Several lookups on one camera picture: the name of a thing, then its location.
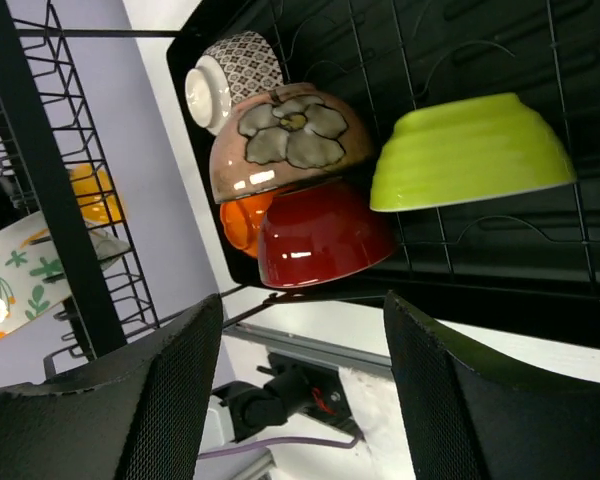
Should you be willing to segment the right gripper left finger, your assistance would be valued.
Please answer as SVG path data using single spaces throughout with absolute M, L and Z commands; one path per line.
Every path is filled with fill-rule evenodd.
M 41 383 L 0 388 L 0 479 L 191 479 L 222 334 L 213 294 Z

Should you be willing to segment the yellow bowl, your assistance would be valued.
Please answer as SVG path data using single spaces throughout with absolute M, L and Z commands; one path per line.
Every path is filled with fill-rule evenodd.
M 103 165 L 81 163 L 69 170 L 73 192 L 83 218 L 97 224 L 119 222 L 124 204 L 114 192 L 112 181 Z

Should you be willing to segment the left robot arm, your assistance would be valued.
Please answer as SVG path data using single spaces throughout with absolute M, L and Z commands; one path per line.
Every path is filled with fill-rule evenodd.
M 204 423 L 201 451 L 240 443 L 267 427 L 284 425 L 314 398 L 307 376 L 290 367 L 262 387 L 232 381 L 211 392 Z

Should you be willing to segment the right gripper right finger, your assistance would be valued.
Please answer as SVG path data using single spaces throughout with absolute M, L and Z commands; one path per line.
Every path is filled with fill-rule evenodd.
M 600 383 L 532 366 L 390 292 L 391 370 L 419 479 L 600 479 Z

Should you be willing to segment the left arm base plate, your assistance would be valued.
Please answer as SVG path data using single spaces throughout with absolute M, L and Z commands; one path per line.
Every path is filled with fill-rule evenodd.
M 271 377 L 263 389 L 281 400 L 287 418 L 302 414 L 343 433 L 361 432 L 336 368 L 278 353 L 269 353 L 267 359 L 256 370 Z

